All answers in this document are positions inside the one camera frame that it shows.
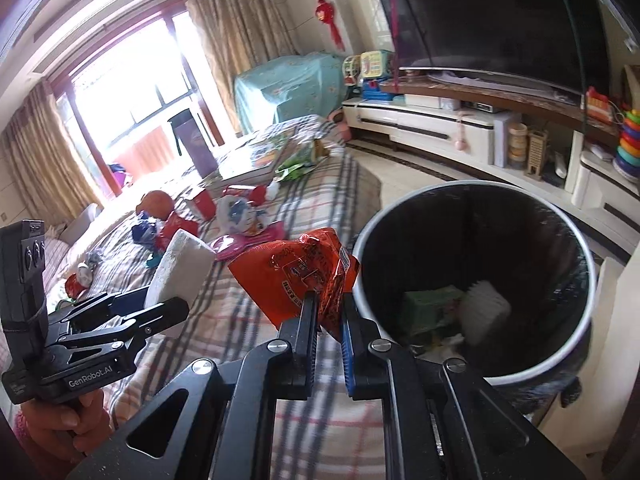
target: television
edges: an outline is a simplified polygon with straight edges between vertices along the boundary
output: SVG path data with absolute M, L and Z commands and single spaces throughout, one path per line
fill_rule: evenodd
M 391 1 L 381 1 L 391 26 Z M 609 93 L 598 0 L 567 1 L 586 85 Z M 582 93 L 578 48 L 564 0 L 396 0 L 396 9 L 400 68 L 516 76 Z

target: black trash bag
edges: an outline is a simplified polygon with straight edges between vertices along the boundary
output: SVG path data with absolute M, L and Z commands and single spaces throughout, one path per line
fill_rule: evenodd
M 396 341 L 402 296 L 454 285 L 467 291 L 489 281 L 510 303 L 506 322 L 461 353 L 484 377 L 531 368 L 574 333 L 590 301 L 588 259 L 569 224 L 544 203 L 489 182 L 452 183 L 400 203 L 367 233 L 356 252 L 367 306 Z M 499 390 L 530 413 L 565 389 L 588 354 L 589 334 L 552 370 Z

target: orange plastic wrapper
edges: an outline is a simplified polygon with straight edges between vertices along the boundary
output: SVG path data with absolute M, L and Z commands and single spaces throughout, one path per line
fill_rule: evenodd
M 229 264 L 238 283 L 269 320 L 280 328 L 300 315 L 305 293 L 319 295 L 318 323 L 340 341 L 340 301 L 350 292 L 360 263 L 329 227 L 298 240 L 268 242 L 240 254 Z

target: metal screw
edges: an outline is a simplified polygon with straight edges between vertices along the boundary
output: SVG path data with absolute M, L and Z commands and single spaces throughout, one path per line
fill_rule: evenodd
M 289 345 L 282 339 L 274 339 L 267 345 L 267 349 L 269 350 L 269 352 L 273 352 L 274 354 L 281 354 L 286 351 L 287 348 L 289 348 Z
M 447 359 L 447 362 L 445 362 L 445 366 L 447 367 L 447 370 L 455 374 L 461 374 L 466 370 L 466 363 L 462 359 L 459 359 L 457 357 Z
M 391 341 L 386 339 L 376 339 L 369 345 L 371 346 L 371 349 L 376 352 L 389 352 L 389 350 L 391 350 Z
M 213 365 L 211 364 L 211 361 L 198 359 L 193 365 L 191 365 L 191 369 L 196 375 L 207 375 L 213 370 Z

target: pillow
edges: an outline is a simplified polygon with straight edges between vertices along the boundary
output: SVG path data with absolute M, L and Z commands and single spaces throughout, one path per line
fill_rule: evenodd
M 67 243 L 70 247 L 75 244 L 78 239 L 86 232 L 91 222 L 101 213 L 102 209 L 97 204 L 89 205 L 78 218 L 76 218 L 62 232 L 60 239 Z
M 56 275 L 56 271 L 58 270 L 58 266 L 62 259 L 66 256 L 69 251 L 69 245 L 64 243 L 62 240 L 57 240 L 56 238 L 49 236 L 49 231 L 44 237 L 44 254 L 45 254 L 45 263 L 46 267 L 44 272 L 42 273 L 42 281 L 44 282 L 44 292 L 49 292 L 51 286 L 53 285 L 52 280 Z

